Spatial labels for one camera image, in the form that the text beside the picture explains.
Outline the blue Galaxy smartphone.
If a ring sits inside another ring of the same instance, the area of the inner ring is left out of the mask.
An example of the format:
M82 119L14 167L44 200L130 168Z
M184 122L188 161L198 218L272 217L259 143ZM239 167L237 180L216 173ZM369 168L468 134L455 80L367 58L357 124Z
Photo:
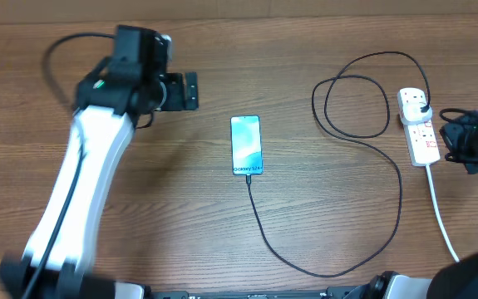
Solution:
M233 116L230 119L230 131L233 174L262 174L264 162L259 116Z

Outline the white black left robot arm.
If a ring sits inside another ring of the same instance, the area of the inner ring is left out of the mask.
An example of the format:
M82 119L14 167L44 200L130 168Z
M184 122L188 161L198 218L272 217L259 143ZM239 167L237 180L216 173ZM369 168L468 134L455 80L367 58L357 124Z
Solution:
M4 257L13 298L148 298L148 286L92 274L116 168L143 115L197 110L194 72L170 73L165 34L120 25L113 51L78 83L67 152L48 205L21 259Z

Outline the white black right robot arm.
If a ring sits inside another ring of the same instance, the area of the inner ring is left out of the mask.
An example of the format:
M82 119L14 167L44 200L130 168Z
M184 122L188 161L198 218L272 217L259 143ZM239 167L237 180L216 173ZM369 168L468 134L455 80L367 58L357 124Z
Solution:
M397 104L407 139L411 164L429 170L441 159L438 140L447 148L444 159L463 164L468 174L478 174L478 112L445 108L435 114L444 122L439 130L433 118L418 120L416 114L430 100L422 90L407 87L398 91ZM478 181L446 183L452 195L471 196L478 191ZM384 272L369 283L354 287L348 298L478 298L478 252L468 257L453 257L433 278L409 277Z

